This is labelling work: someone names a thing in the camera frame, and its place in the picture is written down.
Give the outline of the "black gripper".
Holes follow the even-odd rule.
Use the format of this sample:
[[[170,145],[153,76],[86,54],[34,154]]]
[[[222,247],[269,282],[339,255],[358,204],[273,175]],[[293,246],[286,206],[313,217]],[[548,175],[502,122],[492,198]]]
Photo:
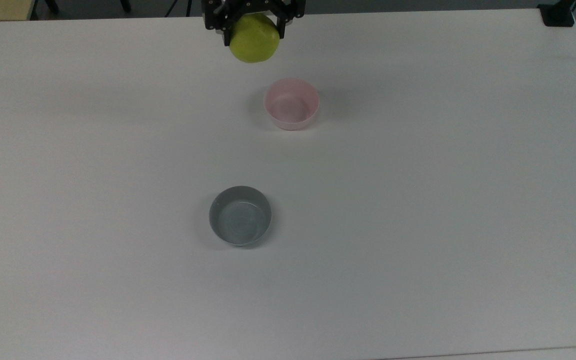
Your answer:
[[[201,13],[205,29],[222,31],[223,43],[231,45],[234,25],[244,15],[270,13],[276,18],[276,29],[284,39],[286,25],[306,14],[306,0],[202,0]]]

